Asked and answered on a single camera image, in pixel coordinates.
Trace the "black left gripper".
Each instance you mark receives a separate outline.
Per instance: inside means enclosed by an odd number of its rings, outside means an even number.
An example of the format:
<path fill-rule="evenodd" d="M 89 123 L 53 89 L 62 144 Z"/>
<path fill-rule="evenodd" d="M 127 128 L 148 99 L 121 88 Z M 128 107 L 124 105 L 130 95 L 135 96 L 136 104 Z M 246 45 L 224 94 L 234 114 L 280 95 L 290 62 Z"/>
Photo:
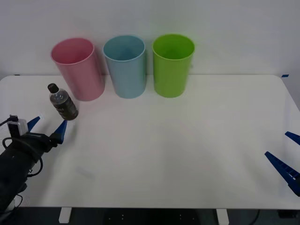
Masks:
<path fill-rule="evenodd" d="M 52 148 L 57 147 L 59 144 L 63 144 L 68 124 L 68 121 L 64 120 L 50 136 L 31 133 L 30 131 L 39 120 L 40 117 L 37 116 L 27 122 L 29 132 L 20 137 L 20 152 L 28 155 L 34 162 L 41 159 L 42 155 L 48 153 Z"/>

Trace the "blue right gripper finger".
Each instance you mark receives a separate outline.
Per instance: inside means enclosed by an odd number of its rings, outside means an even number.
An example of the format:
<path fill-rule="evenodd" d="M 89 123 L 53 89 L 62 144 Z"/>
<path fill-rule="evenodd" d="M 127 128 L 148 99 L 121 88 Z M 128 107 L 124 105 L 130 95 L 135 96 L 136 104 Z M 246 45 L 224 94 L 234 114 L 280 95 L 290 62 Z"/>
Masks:
<path fill-rule="evenodd" d="M 290 138 L 291 140 L 293 140 L 295 143 L 297 143 L 298 145 L 300 145 L 300 136 L 291 132 L 286 132 L 285 136 L 287 136 L 288 138 Z"/>
<path fill-rule="evenodd" d="M 277 170 L 277 172 L 286 181 L 288 187 L 297 195 L 300 196 L 300 173 L 282 162 L 280 159 L 272 155 L 270 152 L 265 152 L 265 156 Z"/>

